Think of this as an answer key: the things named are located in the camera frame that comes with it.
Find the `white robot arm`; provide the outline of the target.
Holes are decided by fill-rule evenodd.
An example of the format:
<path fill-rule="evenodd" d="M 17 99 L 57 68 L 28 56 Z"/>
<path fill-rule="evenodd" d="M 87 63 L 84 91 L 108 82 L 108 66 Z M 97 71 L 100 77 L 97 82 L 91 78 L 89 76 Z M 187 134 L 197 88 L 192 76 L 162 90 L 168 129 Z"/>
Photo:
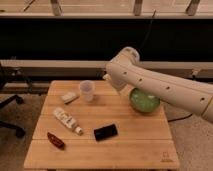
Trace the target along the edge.
<path fill-rule="evenodd" d="M 105 65 L 104 79 L 117 91 L 130 84 L 213 124 L 213 85 L 150 71 L 139 63 L 139 53 L 125 47 Z"/>

